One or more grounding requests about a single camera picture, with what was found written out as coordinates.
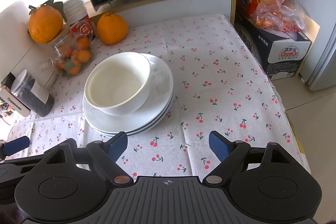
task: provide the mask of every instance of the ganten box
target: ganten box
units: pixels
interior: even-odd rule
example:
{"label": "ganten box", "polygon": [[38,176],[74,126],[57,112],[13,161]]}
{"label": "ganten box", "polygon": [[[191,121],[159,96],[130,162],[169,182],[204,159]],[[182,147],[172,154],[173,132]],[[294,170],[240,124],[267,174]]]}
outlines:
{"label": "ganten box", "polygon": [[236,14],[235,29],[273,80],[293,76],[311,43],[301,32],[285,33],[256,28],[239,14]]}

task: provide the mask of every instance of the jar of black beans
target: jar of black beans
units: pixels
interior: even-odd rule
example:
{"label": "jar of black beans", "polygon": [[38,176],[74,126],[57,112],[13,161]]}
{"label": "jar of black beans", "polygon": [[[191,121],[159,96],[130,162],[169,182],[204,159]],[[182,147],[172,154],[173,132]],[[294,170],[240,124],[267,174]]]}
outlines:
{"label": "jar of black beans", "polygon": [[39,116],[48,115],[54,106],[54,97],[25,69],[14,80],[12,94]]}

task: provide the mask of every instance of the white plate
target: white plate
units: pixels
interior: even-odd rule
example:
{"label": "white plate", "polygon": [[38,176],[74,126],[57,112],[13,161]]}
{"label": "white plate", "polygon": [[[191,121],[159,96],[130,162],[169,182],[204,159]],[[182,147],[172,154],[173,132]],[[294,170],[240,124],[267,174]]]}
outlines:
{"label": "white plate", "polygon": [[[171,100],[168,103],[167,107],[162,111],[162,113],[160,113],[160,115],[158,115],[153,121],[151,121],[148,125],[144,126],[143,128],[126,133],[127,136],[138,134],[138,133],[145,133],[148,130],[155,127],[164,118],[164,116],[166,115],[166,113],[170,109],[171,105],[173,104],[173,101],[174,101],[174,92],[172,94]],[[101,132],[97,128],[93,128],[93,129],[95,131],[97,131],[99,134],[102,134],[103,136],[106,136],[106,137],[113,137],[113,136],[116,135],[116,134]]]}
{"label": "white plate", "polygon": [[145,103],[135,112],[125,116],[111,116],[91,107],[83,96],[83,112],[90,126],[105,133],[130,132],[154,120],[169,103],[173,93],[173,75],[160,58],[143,54],[151,64],[151,90]]}

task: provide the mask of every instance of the jar lid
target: jar lid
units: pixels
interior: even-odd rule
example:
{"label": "jar lid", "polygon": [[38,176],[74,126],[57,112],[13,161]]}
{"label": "jar lid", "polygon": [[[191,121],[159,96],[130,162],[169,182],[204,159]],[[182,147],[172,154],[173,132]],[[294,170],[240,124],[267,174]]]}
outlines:
{"label": "jar lid", "polygon": [[29,78],[29,72],[26,69],[21,71],[19,75],[15,78],[12,87],[10,89],[11,93],[14,96],[17,96],[21,92],[28,78]]}
{"label": "jar lid", "polygon": [[49,42],[52,45],[58,44],[61,42],[70,32],[70,27],[68,24],[63,24],[61,30],[58,32],[58,34]]}

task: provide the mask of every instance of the cherry print tablecloth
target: cherry print tablecloth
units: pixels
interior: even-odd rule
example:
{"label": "cherry print tablecloth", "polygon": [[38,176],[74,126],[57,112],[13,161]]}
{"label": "cherry print tablecloth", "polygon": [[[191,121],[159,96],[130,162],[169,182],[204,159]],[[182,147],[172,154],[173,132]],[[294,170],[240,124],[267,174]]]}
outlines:
{"label": "cherry print tablecloth", "polygon": [[220,14],[170,20],[131,29],[114,46],[93,43],[92,64],[72,80],[59,78],[51,89],[55,105],[44,118],[32,113],[15,122],[9,135],[26,135],[28,149],[13,157],[42,154],[67,138],[79,147],[106,141],[85,121],[82,97],[92,69],[118,52],[135,51],[162,58],[170,67],[175,98],[164,119],[152,130],[128,137],[117,163],[134,178],[206,176],[219,160],[208,136],[217,130],[226,138],[251,146],[280,143],[301,164],[303,158],[287,117],[268,78],[227,19]]}

